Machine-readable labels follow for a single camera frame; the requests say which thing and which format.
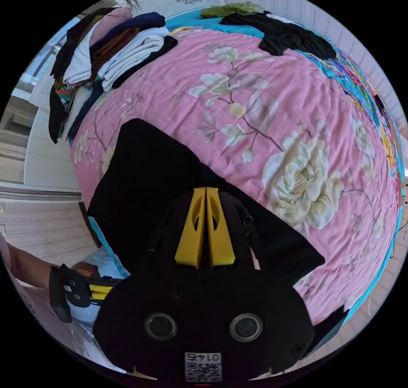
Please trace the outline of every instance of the pink floral bedspread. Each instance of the pink floral bedspread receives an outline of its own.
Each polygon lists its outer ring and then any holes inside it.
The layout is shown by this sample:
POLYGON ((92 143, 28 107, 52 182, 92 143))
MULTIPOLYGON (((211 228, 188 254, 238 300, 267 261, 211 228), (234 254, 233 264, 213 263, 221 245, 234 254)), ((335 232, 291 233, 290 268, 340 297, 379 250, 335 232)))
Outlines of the pink floral bedspread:
POLYGON ((325 258, 295 286, 314 324, 342 305, 351 308, 378 272, 397 223, 395 166, 381 133, 300 53, 272 57, 258 38, 219 31, 174 37, 173 50, 103 94, 83 121, 71 156, 85 203, 109 166, 121 125, 144 119, 325 258))

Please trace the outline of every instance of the printed number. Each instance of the printed number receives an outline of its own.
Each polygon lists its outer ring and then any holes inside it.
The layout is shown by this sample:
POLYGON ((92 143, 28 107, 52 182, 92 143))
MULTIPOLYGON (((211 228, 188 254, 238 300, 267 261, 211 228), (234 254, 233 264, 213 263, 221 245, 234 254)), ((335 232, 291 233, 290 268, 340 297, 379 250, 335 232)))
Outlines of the printed number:
POLYGON ((220 360, 219 354, 198 354, 198 353, 187 353, 186 361, 197 361, 197 362, 218 362, 220 360))

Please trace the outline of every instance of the black device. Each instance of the black device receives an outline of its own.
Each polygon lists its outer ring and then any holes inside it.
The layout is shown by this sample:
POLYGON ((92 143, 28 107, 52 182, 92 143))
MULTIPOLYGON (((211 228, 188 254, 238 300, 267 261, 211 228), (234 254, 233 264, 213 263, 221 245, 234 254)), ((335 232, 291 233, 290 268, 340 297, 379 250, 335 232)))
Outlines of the black device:
POLYGON ((290 368, 314 337, 302 298, 265 269, 252 217, 227 193, 196 189, 174 200, 138 262, 93 326, 107 358, 128 372, 239 382, 290 368))
POLYGON ((120 280, 109 276, 84 277, 64 264, 52 267, 48 289, 51 307, 62 322, 71 323, 68 302, 77 307, 100 306, 120 280))

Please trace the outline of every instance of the hand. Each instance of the hand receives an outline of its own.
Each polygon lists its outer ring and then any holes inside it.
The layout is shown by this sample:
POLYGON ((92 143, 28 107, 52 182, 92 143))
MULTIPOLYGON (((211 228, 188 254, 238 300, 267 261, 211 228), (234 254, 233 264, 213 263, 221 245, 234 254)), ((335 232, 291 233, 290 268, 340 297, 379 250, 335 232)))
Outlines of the hand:
POLYGON ((85 276, 86 278, 92 275, 99 276, 98 267, 95 265, 91 265, 90 263, 78 262, 74 266, 72 266, 71 269, 75 270, 80 275, 85 276))

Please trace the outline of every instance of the dark blue cloth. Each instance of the dark blue cloth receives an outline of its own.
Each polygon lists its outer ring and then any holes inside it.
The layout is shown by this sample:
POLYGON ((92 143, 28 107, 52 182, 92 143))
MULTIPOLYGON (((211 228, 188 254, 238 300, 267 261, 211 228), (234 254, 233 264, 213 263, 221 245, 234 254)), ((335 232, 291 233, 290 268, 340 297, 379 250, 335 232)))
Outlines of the dark blue cloth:
POLYGON ((82 120, 84 120, 85 116, 87 115, 89 110, 91 110, 91 107, 99 99, 102 93, 103 93, 102 79, 98 79, 93 84, 91 96, 82 106, 81 110, 78 113, 78 116, 74 121, 74 124, 71 126, 71 129, 68 132, 68 139, 71 140, 71 142, 75 139, 79 127, 81 126, 82 120))
POLYGON ((100 41, 93 44, 90 49, 91 56, 94 51, 98 51, 114 37, 116 37, 116 35, 121 33, 123 30, 126 30, 127 28, 140 27, 140 31, 143 31, 147 30, 148 28, 164 27, 165 25, 166 21, 164 17, 154 11, 151 13, 140 14, 136 17, 132 17, 112 28, 100 41))
POLYGON ((321 323, 316 324, 314 326, 313 341, 310 343, 310 346, 306 350, 303 358, 313 354, 323 344, 330 341, 339 332, 348 314, 349 310, 344 311, 344 306, 342 306, 331 313, 330 316, 321 323))

